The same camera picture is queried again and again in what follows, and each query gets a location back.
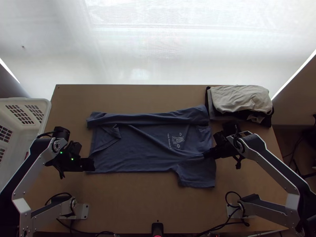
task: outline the tabletop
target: tabletop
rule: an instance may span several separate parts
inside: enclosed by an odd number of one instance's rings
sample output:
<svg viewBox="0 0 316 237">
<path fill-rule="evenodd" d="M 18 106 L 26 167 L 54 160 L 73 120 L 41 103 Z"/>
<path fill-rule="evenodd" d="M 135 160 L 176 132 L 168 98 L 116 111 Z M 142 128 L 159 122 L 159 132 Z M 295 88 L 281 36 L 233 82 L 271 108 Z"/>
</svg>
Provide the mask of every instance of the tabletop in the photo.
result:
<svg viewBox="0 0 316 237">
<path fill-rule="evenodd" d="M 70 130 L 70 139 L 82 144 L 81 157 L 89 155 L 92 131 L 86 118 L 93 111 L 107 113 L 159 113 L 204 104 L 205 85 L 56 85 L 46 131 L 55 126 Z M 210 122 L 212 132 L 222 129 Z M 242 130 L 258 134 L 267 148 L 282 159 L 273 128 L 243 122 Z M 214 188 L 190 188 L 178 185 L 174 172 L 109 173 L 87 175 L 65 173 L 45 167 L 26 200 L 32 209 L 40 208 L 56 193 L 69 192 L 78 202 L 89 203 L 89 215 L 74 228 L 87 232 L 103 230 L 115 233 L 150 233 L 153 222 L 162 222 L 165 233 L 199 233 L 227 219 L 225 193 L 242 197 L 259 194 L 261 199 L 285 204 L 286 192 L 257 163 L 243 160 L 235 169 L 235 160 L 216 160 Z M 230 225 L 221 231 L 268 231 L 284 227 L 255 217 L 250 227 Z M 54 221 L 41 231 L 68 232 Z"/>
</svg>

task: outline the laundry basket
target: laundry basket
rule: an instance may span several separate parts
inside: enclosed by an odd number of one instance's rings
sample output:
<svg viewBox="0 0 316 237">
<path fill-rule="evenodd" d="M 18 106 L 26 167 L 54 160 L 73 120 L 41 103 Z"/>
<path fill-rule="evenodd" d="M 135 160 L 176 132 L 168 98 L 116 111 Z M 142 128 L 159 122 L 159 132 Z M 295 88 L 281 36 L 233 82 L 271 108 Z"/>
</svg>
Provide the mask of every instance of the laundry basket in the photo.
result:
<svg viewBox="0 0 316 237">
<path fill-rule="evenodd" d="M 0 99 L 0 191 L 44 132 L 50 110 L 46 99 Z"/>
</svg>

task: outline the black cable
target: black cable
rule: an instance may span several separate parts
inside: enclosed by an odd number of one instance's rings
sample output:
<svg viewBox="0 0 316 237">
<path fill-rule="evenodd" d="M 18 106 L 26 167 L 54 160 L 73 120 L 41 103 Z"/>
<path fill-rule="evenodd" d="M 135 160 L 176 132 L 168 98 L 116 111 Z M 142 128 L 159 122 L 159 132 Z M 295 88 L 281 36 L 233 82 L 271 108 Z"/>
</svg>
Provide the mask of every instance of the black cable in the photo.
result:
<svg viewBox="0 0 316 237">
<path fill-rule="evenodd" d="M 45 132 L 45 133 L 43 133 L 43 134 L 38 135 L 36 138 L 40 138 L 40 137 L 43 137 L 43 136 L 52 137 L 52 136 L 50 136 L 50 134 L 52 134 L 52 133 L 54 133 L 54 132 L 55 132 L 55 131 Z"/>
<path fill-rule="evenodd" d="M 114 233 L 111 231 L 102 231 L 100 233 L 97 233 L 96 237 L 98 237 L 99 235 L 103 235 L 103 234 L 104 235 L 114 235 Z"/>
<path fill-rule="evenodd" d="M 294 149 L 293 149 L 293 152 L 292 152 L 292 156 L 291 156 L 291 159 L 290 159 L 290 162 L 289 162 L 289 167 L 291 167 L 291 164 L 292 164 L 292 161 L 294 159 L 294 155 L 295 155 L 295 151 L 296 151 L 296 148 L 298 147 L 298 145 L 303 141 L 303 138 L 302 136 L 299 138 L 299 140 L 296 142 L 295 146 L 294 146 Z"/>
<path fill-rule="evenodd" d="M 230 222 L 230 223 L 228 223 L 229 220 L 231 219 L 231 217 L 232 217 L 238 210 L 243 209 L 243 217 L 245 216 L 245 209 L 244 209 L 242 203 L 240 203 L 240 204 L 241 204 L 241 206 L 242 206 L 243 208 L 241 208 L 240 206 L 233 206 L 233 205 L 231 205 L 231 204 L 228 203 L 228 201 L 227 201 L 227 196 L 228 196 L 230 193 L 233 193 L 233 194 L 238 195 L 239 199 L 241 199 L 241 196 L 240 196 L 238 193 L 234 192 L 234 191 L 230 191 L 230 192 L 227 192 L 227 193 L 226 193 L 226 195 L 225 195 L 225 201 L 226 201 L 227 205 L 230 206 L 230 207 L 236 208 L 236 209 L 228 216 L 228 219 L 226 220 L 226 222 L 223 223 L 223 224 L 220 224 L 220 225 L 218 225 L 218 226 L 212 227 L 211 229 L 208 229 L 208 230 L 206 230 L 206 231 L 203 231 L 203 232 L 197 234 L 196 237 L 200 237 L 200 236 L 202 236 L 202 235 L 204 235 L 204 234 L 206 234 L 206 233 L 209 233 L 209 232 L 211 232 L 211 231 L 216 231 L 216 230 L 222 229 L 222 228 L 223 228 L 224 226 L 226 226 L 226 225 L 244 224 L 244 225 L 247 226 L 247 227 L 250 226 L 250 224 L 247 223 L 247 222 L 245 222 L 244 219 L 241 219 L 240 222 Z"/>
<path fill-rule="evenodd" d="M 58 193 L 58 194 L 55 194 L 54 196 L 52 196 L 50 199 L 48 199 L 48 200 L 45 202 L 45 206 L 49 203 L 49 201 L 50 201 L 52 198 L 57 197 L 57 196 L 60 196 L 60 195 L 63 195 L 63 194 L 67 194 L 69 197 L 72 197 L 72 195 L 71 195 L 70 193 L 67 193 L 67 192 Z M 73 223 L 74 223 L 75 220 L 71 220 L 70 226 L 66 225 L 65 223 L 63 223 L 61 220 L 59 220 L 59 219 L 57 219 L 57 218 L 56 218 L 56 220 L 57 220 L 60 224 L 62 224 L 64 227 L 68 228 L 69 231 L 70 231 L 70 234 L 72 234 L 72 231 L 75 231 L 75 232 L 82 233 L 82 234 L 90 234 L 90 235 L 94 235 L 94 234 L 95 234 L 96 237 L 99 236 L 99 235 L 101 235 L 101 234 L 115 235 L 115 234 L 114 234 L 113 232 L 111 232 L 111 231 L 102 231 L 102 232 L 99 232 L 99 233 L 94 233 L 94 232 L 85 232 L 85 231 L 81 231 L 81 230 L 74 229 L 72 226 L 73 226 Z"/>
<path fill-rule="evenodd" d="M 227 206 L 233 207 L 233 208 L 239 208 L 239 206 L 233 206 L 233 205 L 231 205 L 230 203 L 228 203 L 228 201 L 227 201 L 227 196 L 228 196 L 229 194 L 236 194 L 236 195 L 238 195 L 239 199 L 241 199 L 241 196 L 240 196 L 238 193 L 234 192 L 234 191 L 229 191 L 229 192 L 227 192 L 227 193 L 225 194 L 225 201 L 226 201 L 226 203 L 227 203 Z"/>
<path fill-rule="evenodd" d="M 48 199 L 46 202 L 45 202 L 45 206 L 49 203 L 49 201 L 57 196 L 60 196 L 62 194 L 67 194 L 69 197 L 72 197 L 72 195 L 70 193 L 67 193 L 67 192 L 62 192 L 62 193 L 58 193 L 58 194 L 55 194 L 53 197 L 51 197 L 50 199 Z"/>
<path fill-rule="evenodd" d="M 286 158 L 286 157 L 292 155 L 293 152 L 295 152 L 296 147 L 301 143 L 302 140 L 303 140 L 303 139 L 302 139 L 302 136 L 300 136 L 300 137 L 298 138 L 298 140 L 296 141 L 295 145 L 294 145 L 294 149 L 293 149 L 289 154 L 287 154 L 287 155 L 285 155 L 285 156 L 282 156 L 282 158 Z"/>
<path fill-rule="evenodd" d="M 222 229 L 224 226 L 226 226 L 226 225 L 228 225 L 228 224 L 229 224 L 229 225 L 232 225 L 232 224 L 243 224 L 243 222 L 231 222 L 231 223 L 228 223 L 229 220 L 231 219 L 231 217 L 232 217 L 232 216 L 235 214 L 235 212 L 237 212 L 238 210 L 240 210 L 240 207 L 239 207 L 239 208 L 236 208 L 236 209 L 232 212 L 232 214 L 229 215 L 229 217 L 228 217 L 228 219 L 226 220 L 225 223 L 220 224 L 220 225 L 215 226 L 215 227 L 212 227 L 212 228 L 210 228 L 210 229 L 208 229 L 208 230 L 205 230 L 205 231 L 203 231 L 203 232 L 197 234 L 196 237 L 200 237 L 200 236 L 202 236 L 202 235 L 204 235 L 204 234 L 206 234 L 206 233 L 209 233 L 209 232 L 211 232 L 211 231 L 215 231 L 215 230 Z"/>
</svg>

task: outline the white cloth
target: white cloth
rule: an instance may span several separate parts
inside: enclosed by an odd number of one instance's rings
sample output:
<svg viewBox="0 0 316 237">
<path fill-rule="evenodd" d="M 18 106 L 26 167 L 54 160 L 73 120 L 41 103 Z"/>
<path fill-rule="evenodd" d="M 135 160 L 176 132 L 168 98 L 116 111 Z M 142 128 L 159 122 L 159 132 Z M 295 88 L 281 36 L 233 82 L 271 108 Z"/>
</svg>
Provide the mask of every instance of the white cloth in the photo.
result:
<svg viewBox="0 0 316 237">
<path fill-rule="evenodd" d="M 211 87 L 213 105 L 221 113 L 251 110 L 270 114 L 269 91 L 261 86 L 232 85 Z"/>
</svg>

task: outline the white wall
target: white wall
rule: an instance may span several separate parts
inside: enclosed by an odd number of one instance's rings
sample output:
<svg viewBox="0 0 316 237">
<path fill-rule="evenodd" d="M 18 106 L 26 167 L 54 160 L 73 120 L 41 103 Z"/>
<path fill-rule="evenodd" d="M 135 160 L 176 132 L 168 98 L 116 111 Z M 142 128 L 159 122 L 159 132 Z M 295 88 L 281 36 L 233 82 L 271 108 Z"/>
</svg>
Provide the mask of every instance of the white wall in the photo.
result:
<svg viewBox="0 0 316 237">
<path fill-rule="evenodd" d="M 11 0 L 0 57 L 35 98 L 56 84 L 255 84 L 275 92 L 316 49 L 316 3 Z"/>
</svg>

